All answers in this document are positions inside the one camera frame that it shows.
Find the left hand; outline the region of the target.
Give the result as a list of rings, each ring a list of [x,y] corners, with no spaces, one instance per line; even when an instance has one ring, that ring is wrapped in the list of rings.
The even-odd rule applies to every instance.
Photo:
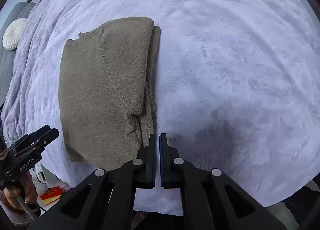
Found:
[[[25,174],[24,181],[24,192],[25,192],[25,203],[27,205],[33,204],[37,201],[37,192],[36,187],[33,184],[32,175],[27,172]],[[6,205],[11,210],[23,210],[21,205],[17,202],[16,197],[21,194],[20,189],[16,187],[8,187],[3,190],[3,194],[5,196]]]

